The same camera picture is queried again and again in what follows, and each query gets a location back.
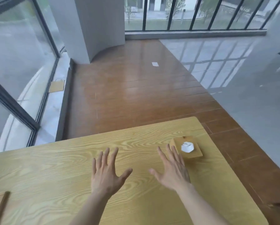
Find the finger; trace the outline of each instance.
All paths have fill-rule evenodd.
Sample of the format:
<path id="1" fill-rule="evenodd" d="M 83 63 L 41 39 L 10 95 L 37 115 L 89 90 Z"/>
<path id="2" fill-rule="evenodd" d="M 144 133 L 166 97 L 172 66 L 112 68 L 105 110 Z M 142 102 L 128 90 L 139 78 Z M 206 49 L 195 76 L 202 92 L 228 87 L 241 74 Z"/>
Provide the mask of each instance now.
<path id="1" fill-rule="evenodd" d="M 119 179 L 124 183 L 125 180 L 131 175 L 133 169 L 129 168 L 123 172 L 123 174 L 119 177 Z"/>
<path id="2" fill-rule="evenodd" d="M 158 150 L 158 153 L 159 153 L 159 155 L 160 155 L 160 158 L 163 160 L 163 162 L 165 163 L 166 161 L 168 161 L 166 155 L 164 154 L 164 152 L 162 152 L 161 148 L 158 147 L 157 150 Z"/>
<path id="3" fill-rule="evenodd" d="M 169 144 L 166 144 L 166 147 L 165 147 L 165 148 L 166 148 L 166 151 L 167 151 L 167 153 L 168 153 L 169 160 L 174 161 L 175 158 L 174 158 L 174 155 L 173 155 L 172 151 L 170 150 Z"/>
<path id="4" fill-rule="evenodd" d="M 152 168 L 149 169 L 148 171 L 149 171 L 150 174 L 152 174 L 152 175 L 156 178 L 156 180 L 157 180 L 158 182 L 161 182 L 162 174 L 160 174 L 159 172 L 157 172 L 156 170 L 154 170 L 154 169 L 152 169 Z"/>
<path id="5" fill-rule="evenodd" d="M 96 173 L 96 159 L 93 158 L 93 160 L 92 160 L 92 174 L 91 174 L 92 178 L 94 177 L 95 173 Z"/>
<path id="6" fill-rule="evenodd" d="M 180 163 L 181 161 L 180 161 L 180 158 L 179 158 L 179 156 L 178 156 L 178 153 L 177 153 L 177 151 L 176 151 L 175 146 L 171 146 L 171 151 L 173 152 L 173 155 L 174 155 L 175 160 L 176 160 L 177 162 Z"/>
<path id="7" fill-rule="evenodd" d="M 98 170 L 102 166 L 102 156 L 103 156 L 103 152 L 101 151 L 99 153 L 99 156 L 98 156 L 97 160 L 96 160 L 96 170 Z"/>
<path id="8" fill-rule="evenodd" d="M 183 159 L 183 157 L 182 157 L 182 155 L 181 154 L 179 154 L 179 158 L 180 158 L 180 162 L 183 164 L 183 166 L 185 165 L 185 162 L 184 162 L 184 159 Z"/>
<path id="9" fill-rule="evenodd" d="M 107 166 L 108 165 L 108 156 L 109 156 L 110 148 L 107 147 L 105 150 L 103 156 L 102 156 L 102 166 Z"/>
<path id="10" fill-rule="evenodd" d="M 111 155 L 111 159 L 110 159 L 110 165 L 114 168 L 114 170 L 115 170 L 115 160 L 116 160 L 118 150 L 119 150 L 118 148 L 115 148 L 114 152 Z"/>

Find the pinky finger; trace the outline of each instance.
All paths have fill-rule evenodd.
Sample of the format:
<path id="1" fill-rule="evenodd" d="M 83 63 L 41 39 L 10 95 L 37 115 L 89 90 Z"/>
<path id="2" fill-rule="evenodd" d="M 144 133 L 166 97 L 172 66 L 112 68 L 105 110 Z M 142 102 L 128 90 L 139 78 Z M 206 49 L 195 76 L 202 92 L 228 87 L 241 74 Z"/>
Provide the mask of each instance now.
<path id="1" fill-rule="evenodd" d="M 183 164 L 183 166 L 184 166 L 184 165 L 185 165 L 185 162 L 184 162 L 184 159 L 183 159 L 182 155 L 179 154 L 178 156 L 179 156 L 179 158 L 180 158 L 180 162 L 181 162 L 181 163 Z"/>
<path id="2" fill-rule="evenodd" d="M 92 177 L 96 174 L 96 159 L 92 160 Z"/>

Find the tissue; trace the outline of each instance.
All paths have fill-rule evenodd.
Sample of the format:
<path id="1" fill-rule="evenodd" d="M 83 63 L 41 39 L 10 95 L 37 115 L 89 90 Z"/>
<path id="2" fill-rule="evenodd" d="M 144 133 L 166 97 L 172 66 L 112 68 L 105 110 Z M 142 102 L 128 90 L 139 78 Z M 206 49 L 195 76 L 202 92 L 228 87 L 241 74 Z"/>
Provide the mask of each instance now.
<path id="1" fill-rule="evenodd" d="M 193 150 L 194 150 L 194 145 L 193 145 L 193 143 L 191 143 L 191 142 L 184 142 L 184 143 L 183 143 L 183 145 L 182 145 L 182 151 L 183 151 L 183 152 L 189 153 L 189 152 L 191 152 L 191 151 L 193 151 Z"/>

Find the tabletop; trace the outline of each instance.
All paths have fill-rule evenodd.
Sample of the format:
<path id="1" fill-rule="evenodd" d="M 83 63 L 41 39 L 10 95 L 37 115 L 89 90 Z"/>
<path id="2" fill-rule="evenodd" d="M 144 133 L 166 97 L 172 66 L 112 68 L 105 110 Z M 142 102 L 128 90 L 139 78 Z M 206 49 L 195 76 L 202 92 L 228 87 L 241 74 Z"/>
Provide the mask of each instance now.
<path id="1" fill-rule="evenodd" d="M 197 191 L 230 224 L 268 224 L 196 117 L 106 132 L 0 153 L 0 192 L 11 191 L 2 223 L 68 224 L 91 193 L 91 161 L 119 147 L 116 173 L 133 173 L 109 200 L 100 224 L 192 224 L 177 194 L 148 169 L 162 171 L 157 146 L 194 136 L 203 157 L 186 164 Z"/>

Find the curved gray wall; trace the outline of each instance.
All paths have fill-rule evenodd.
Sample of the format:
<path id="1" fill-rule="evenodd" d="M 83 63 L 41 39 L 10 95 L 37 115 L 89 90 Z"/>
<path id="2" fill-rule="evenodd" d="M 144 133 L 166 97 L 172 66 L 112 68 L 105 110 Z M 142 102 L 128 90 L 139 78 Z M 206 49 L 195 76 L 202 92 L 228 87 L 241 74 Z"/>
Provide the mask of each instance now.
<path id="1" fill-rule="evenodd" d="M 48 0 L 68 55 L 89 64 L 100 51 L 125 43 L 124 0 Z"/>

